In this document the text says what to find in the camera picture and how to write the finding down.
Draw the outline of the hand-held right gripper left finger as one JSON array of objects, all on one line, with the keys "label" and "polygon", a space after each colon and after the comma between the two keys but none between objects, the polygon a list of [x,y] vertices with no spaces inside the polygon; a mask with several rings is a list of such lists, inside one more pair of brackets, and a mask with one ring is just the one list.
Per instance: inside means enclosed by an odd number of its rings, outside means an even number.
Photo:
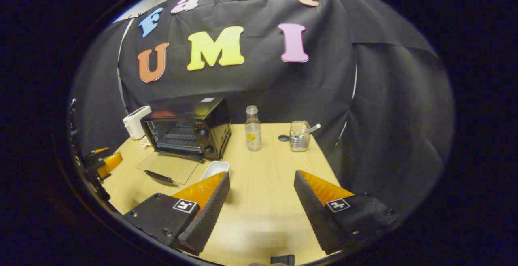
[{"label": "hand-held right gripper left finger", "polygon": [[229,172],[219,172],[174,196],[155,193],[124,214],[124,218],[170,248],[199,255],[212,234],[230,188]]}]

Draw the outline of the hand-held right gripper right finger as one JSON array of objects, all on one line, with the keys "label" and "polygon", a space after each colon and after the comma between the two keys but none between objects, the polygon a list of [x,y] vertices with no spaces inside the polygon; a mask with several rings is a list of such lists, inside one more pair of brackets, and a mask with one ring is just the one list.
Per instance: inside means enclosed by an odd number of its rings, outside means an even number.
[{"label": "hand-held right gripper right finger", "polygon": [[303,170],[295,172],[294,188],[327,255],[365,248],[392,231],[399,218],[370,193],[354,194]]}]

